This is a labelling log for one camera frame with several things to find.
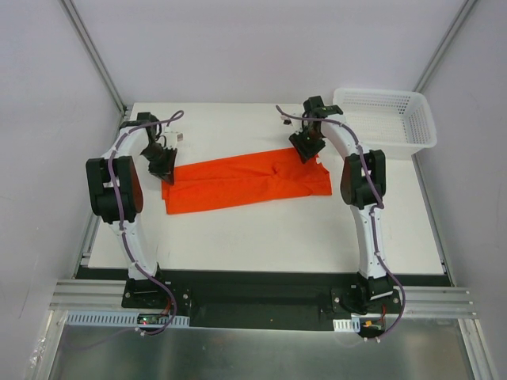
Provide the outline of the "right aluminium frame post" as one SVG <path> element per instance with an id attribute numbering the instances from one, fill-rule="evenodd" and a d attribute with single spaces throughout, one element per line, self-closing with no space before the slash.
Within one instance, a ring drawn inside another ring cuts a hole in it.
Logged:
<path id="1" fill-rule="evenodd" d="M 444 61 L 447 53 L 451 49 L 451 46 L 456 41 L 458 35 L 464 28 L 464 25 L 470 19 L 479 3 L 479 0 L 465 0 L 462 2 L 456 12 L 456 15 L 452 18 L 452 22 L 446 29 L 439 44 L 436 46 L 434 52 L 429 58 L 429 61 L 426 63 L 423 71 L 421 72 L 421 75 L 412 89 L 413 92 L 425 92 L 434 75 L 437 73 L 441 63 Z"/>

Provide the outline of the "left aluminium frame post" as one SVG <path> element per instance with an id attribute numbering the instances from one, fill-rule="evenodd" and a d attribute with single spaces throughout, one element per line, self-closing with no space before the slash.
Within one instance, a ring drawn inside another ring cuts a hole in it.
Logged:
<path id="1" fill-rule="evenodd" d="M 72 0 L 58 0 L 58 3 L 63 9 L 63 12 L 67 16 L 74 32 L 76 33 L 84 51 L 88 55 L 90 62 L 92 63 L 95 71 L 98 74 L 102 84 L 106 88 L 106 91 L 111 98 L 116 110 L 125 116 L 128 112 L 128 106 L 125 104 L 119 90 L 117 89 L 109 70 L 107 69 L 104 60 L 98 51 L 96 44 L 93 42 L 93 38 L 90 35 L 88 28 L 84 20 L 82 19 L 77 6 Z"/>

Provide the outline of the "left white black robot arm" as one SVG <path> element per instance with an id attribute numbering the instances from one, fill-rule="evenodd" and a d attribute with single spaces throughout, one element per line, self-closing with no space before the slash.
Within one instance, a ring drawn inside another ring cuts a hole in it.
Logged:
<path id="1" fill-rule="evenodd" d="M 135 120 L 120 125 L 106 153 L 86 162 L 92 212 L 116 235 L 128 264 L 128 278 L 150 280 L 141 287 L 139 297 L 151 308 L 166 302 L 168 290 L 160 284 L 156 250 L 150 247 L 141 221 L 144 199 L 135 160 L 144 158 L 151 176 L 162 184 L 174 184 L 177 135 L 168 139 L 165 132 L 183 115 L 180 110 L 168 120 L 159 120 L 150 112 L 140 112 Z"/>

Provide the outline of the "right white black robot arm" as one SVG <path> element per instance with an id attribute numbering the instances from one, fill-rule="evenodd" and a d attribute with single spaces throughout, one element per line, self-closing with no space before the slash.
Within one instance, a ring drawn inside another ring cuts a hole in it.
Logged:
<path id="1" fill-rule="evenodd" d="M 340 193 L 353 214 L 360 252 L 356 283 L 339 297 L 350 313 L 365 315 L 380 308 L 394 293 L 394 280 L 387 270 L 381 237 L 383 197 L 387 190 L 386 156 L 382 150 L 364 146 L 343 121 L 335 104 L 325 105 L 320 96 L 303 102 L 301 127 L 289 137 L 302 163 L 315 158 L 332 143 L 343 159 Z"/>

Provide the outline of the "white plastic basket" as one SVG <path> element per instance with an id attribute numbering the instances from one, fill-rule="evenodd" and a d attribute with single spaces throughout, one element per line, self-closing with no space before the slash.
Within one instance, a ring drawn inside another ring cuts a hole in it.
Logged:
<path id="1" fill-rule="evenodd" d="M 333 103 L 362 142 L 390 159 L 410 160 L 437 143 L 433 115 L 421 93 L 338 88 Z"/>

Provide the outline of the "orange t shirt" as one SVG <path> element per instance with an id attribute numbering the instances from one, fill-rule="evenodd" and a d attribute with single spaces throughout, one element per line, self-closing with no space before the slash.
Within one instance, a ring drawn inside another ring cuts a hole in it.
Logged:
<path id="1" fill-rule="evenodd" d="M 272 200 L 332 196 L 330 172 L 316 158 L 302 163 L 294 148 L 220 158 L 175 169 L 162 184 L 168 215 L 214 211 Z"/>

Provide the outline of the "aluminium frame post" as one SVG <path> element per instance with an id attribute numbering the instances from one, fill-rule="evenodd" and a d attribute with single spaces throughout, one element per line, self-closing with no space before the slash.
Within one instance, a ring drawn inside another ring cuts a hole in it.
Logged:
<path id="1" fill-rule="evenodd" d="M 104 60 L 98 51 L 96 44 L 93 42 L 93 38 L 90 35 L 88 28 L 84 20 L 82 19 L 77 6 L 72 0 L 58 0 L 58 3 L 63 9 L 63 12 L 67 16 L 74 32 L 76 33 L 84 51 L 88 55 L 90 62 L 92 63 L 95 71 L 98 74 L 102 84 L 106 88 L 106 91 L 111 98 L 116 110 L 125 116 L 128 112 L 128 106 L 125 104 L 119 90 L 117 89 L 109 70 L 107 69 Z"/>
<path id="2" fill-rule="evenodd" d="M 451 49 L 451 46 L 456 41 L 458 35 L 464 28 L 464 25 L 470 19 L 479 3 L 479 0 L 465 0 L 462 2 L 456 12 L 456 15 L 452 18 L 452 22 L 446 29 L 439 44 L 436 46 L 434 52 L 429 58 L 429 61 L 426 63 L 423 71 L 421 72 L 421 75 L 412 89 L 413 92 L 425 92 L 434 75 L 437 73 L 441 63 L 444 61 L 447 53 Z"/>

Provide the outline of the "aluminium front rail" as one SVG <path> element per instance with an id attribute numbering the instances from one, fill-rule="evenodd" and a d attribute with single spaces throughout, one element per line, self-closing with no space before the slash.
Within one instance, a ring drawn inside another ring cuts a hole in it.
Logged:
<path id="1" fill-rule="evenodd" d="M 52 310 L 120 309 L 124 281 L 61 279 L 57 282 Z M 478 310 L 471 292 L 463 287 L 405 286 L 405 315 L 412 318 L 477 319 Z"/>

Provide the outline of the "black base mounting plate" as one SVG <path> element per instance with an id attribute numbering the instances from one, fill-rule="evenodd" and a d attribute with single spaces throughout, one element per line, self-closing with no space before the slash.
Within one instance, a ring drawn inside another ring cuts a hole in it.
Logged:
<path id="1" fill-rule="evenodd" d="M 330 331 L 353 315 L 394 316 L 402 299 L 391 279 L 357 274 L 164 270 L 128 279 L 121 305 L 174 312 L 192 327 Z"/>

